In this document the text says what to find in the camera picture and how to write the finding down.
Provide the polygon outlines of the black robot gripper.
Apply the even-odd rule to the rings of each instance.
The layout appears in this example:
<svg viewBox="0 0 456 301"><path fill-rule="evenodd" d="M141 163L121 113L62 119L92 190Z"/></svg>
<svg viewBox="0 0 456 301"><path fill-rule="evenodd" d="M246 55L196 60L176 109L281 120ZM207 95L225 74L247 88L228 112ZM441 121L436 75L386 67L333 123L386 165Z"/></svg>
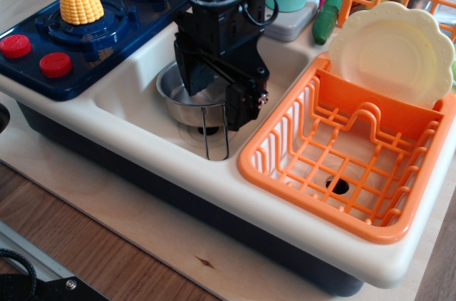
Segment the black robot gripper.
<svg viewBox="0 0 456 301"><path fill-rule="evenodd" d="M226 88L225 105L228 129L238 131L268 103L269 71L257 51L268 24L266 0L188 1L192 10L175 15L182 82L189 96L205 90L215 77L236 82Z"/></svg>

